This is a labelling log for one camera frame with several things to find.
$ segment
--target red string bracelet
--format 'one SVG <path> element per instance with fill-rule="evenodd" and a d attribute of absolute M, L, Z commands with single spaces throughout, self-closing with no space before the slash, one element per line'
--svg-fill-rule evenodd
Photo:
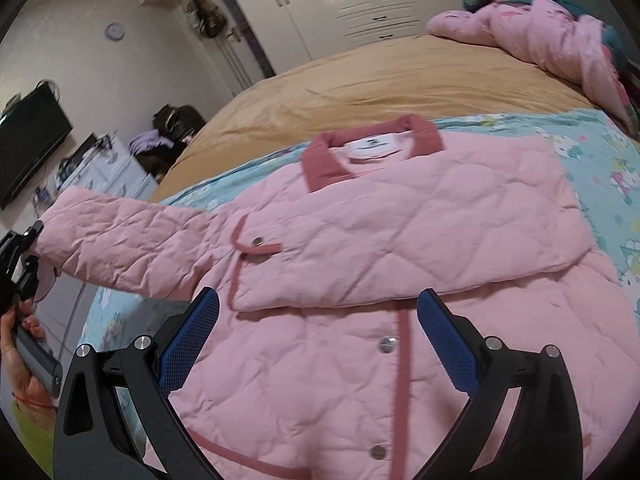
<path fill-rule="evenodd" d="M 27 406 L 35 406 L 36 408 L 42 408 L 44 410 L 55 410 L 56 407 L 53 406 L 52 404 L 40 404 L 39 402 L 33 402 L 32 400 L 28 400 L 28 399 L 23 399 L 22 397 L 18 397 L 14 392 L 11 392 L 12 396 L 14 396 L 14 399 L 17 400 L 18 402 L 21 402 L 23 404 L 26 404 Z"/>

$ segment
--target human hand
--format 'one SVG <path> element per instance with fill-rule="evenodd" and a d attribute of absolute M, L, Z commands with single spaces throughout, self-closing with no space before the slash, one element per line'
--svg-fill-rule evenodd
<path fill-rule="evenodd" d="M 20 302 L 20 312 L 26 316 L 22 327 L 34 338 L 44 338 L 44 329 L 33 315 L 31 301 Z M 11 334 L 16 321 L 15 307 L 0 318 L 0 350 L 2 362 L 14 389 L 14 397 L 22 413 L 34 424 L 45 431 L 53 430 L 56 423 L 56 412 L 51 403 L 51 396 L 43 384 L 33 376 L 18 354 Z"/>

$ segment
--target jacket collar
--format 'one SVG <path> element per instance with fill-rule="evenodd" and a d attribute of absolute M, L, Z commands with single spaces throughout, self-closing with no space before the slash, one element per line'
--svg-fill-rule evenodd
<path fill-rule="evenodd" d="M 315 192 L 330 184 L 356 178 L 356 175 L 335 160 L 329 148 L 340 148 L 347 142 L 364 139 L 365 137 L 407 132 L 409 130 L 414 132 L 414 147 L 409 154 L 410 158 L 431 155 L 431 153 L 444 149 L 436 125 L 415 114 L 405 115 L 393 121 L 372 126 L 334 130 L 319 134 L 311 141 L 300 158 L 309 191 Z"/>

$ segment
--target blue gripper pad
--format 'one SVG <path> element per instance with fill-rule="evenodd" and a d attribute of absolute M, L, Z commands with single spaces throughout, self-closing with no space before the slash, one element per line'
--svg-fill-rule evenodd
<path fill-rule="evenodd" d="M 418 321 L 455 389 L 472 396 L 480 386 L 476 356 L 447 313 L 426 290 L 418 296 L 417 311 Z"/>
<path fill-rule="evenodd" d="M 158 386 L 166 397 L 179 390 L 191 371 L 220 314 L 220 300 L 209 289 L 191 303 L 189 317 L 159 359 Z"/>

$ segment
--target television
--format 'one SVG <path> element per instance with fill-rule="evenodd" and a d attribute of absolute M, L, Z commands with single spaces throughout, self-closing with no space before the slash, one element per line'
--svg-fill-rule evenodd
<path fill-rule="evenodd" d="M 18 196 L 71 129 L 47 83 L 0 118 L 0 208 Z"/>

